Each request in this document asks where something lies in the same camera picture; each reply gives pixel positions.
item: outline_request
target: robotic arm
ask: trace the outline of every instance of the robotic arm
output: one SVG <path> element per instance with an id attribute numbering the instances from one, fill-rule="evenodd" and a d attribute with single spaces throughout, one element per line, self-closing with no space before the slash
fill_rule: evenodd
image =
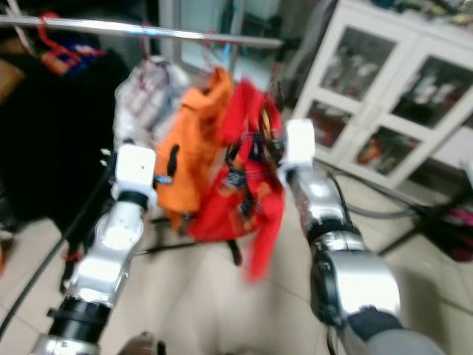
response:
<path id="1" fill-rule="evenodd" d="M 285 178 L 299 210 L 312 256 L 310 305 L 334 326 L 348 355 L 440 355 L 429 338 L 397 319 L 399 291 L 383 260 L 364 245 L 337 186 L 313 168 L 315 139 L 309 120 L 287 123 Z"/>
<path id="2" fill-rule="evenodd" d="M 349 355 L 441 355 L 428 338 L 403 329 L 396 318 L 399 293 L 383 261 L 368 251 L 343 209 L 332 182 L 313 168 L 314 134 L 309 120 L 287 124 L 280 177 L 292 190 L 312 254 L 311 307 L 336 328 Z M 143 234 L 142 216 L 155 204 L 155 155 L 125 144 L 118 150 L 116 202 L 96 226 L 95 242 L 78 265 L 48 334 L 32 355 L 98 355 L 98 340 L 128 277 Z"/>

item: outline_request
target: white cabinet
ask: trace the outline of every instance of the white cabinet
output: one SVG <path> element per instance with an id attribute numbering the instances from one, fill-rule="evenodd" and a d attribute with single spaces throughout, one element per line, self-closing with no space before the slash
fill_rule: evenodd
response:
<path id="1" fill-rule="evenodd" d="M 338 3 L 293 113 L 313 120 L 317 158 L 393 188 L 468 118 L 473 35 L 441 29 Z"/>

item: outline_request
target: orange jacket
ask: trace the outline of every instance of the orange jacket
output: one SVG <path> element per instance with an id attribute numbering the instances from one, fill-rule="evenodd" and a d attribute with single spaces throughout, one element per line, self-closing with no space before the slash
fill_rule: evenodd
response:
<path id="1" fill-rule="evenodd" d="M 157 185 L 158 204 L 176 229 L 183 213 L 199 210 L 201 198 L 208 191 L 211 168 L 222 146 L 218 132 L 231 89 L 231 76 L 223 68 L 216 68 L 205 93 L 191 88 L 183 96 L 170 133 L 157 146 L 157 175 L 167 174 L 171 151 L 179 146 L 173 183 Z"/>

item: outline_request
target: metal clothes rail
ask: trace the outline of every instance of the metal clothes rail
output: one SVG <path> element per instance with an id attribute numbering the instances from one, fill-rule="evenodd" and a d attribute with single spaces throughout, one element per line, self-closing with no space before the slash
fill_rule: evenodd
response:
<path id="1" fill-rule="evenodd" d="M 36 27 L 40 24 L 45 24 L 48 28 L 56 30 L 103 33 L 108 35 L 146 35 L 150 37 L 170 38 L 181 41 L 215 41 L 244 45 L 247 47 L 260 47 L 268 49 L 279 48 L 283 44 L 281 40 L 275 38 L 199 33 L 185 30 L 171 30 L 162 27 L 141 26 L 139 24 L 126 24 L 123 22 L 83 20 L 73 18 L 45 18 L 42 20 L 32 16 L 10 17 L 6 15 L 0 15 L 0 27 Z"/>

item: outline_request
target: red cloth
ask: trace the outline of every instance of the red cloth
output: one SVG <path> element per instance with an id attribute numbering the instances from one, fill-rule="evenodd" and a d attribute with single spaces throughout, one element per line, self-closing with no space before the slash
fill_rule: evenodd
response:
<path id="1" fill-rule="evenodd" d="M 210 192 L 204 197 L 188 233 L 199 241 L 233 240 L 257 231 L 248 277 L 265 275 L 281 225 L 284 189 L 268 169 L 262 147 L 259 119 L 269 114 L 273 134 L 280 135 L 281 121 L 276 105 L 247 81 L 235 90 L 221 128 L 226 143 L 240 142 L 232 163 L 219 171 Z"/>

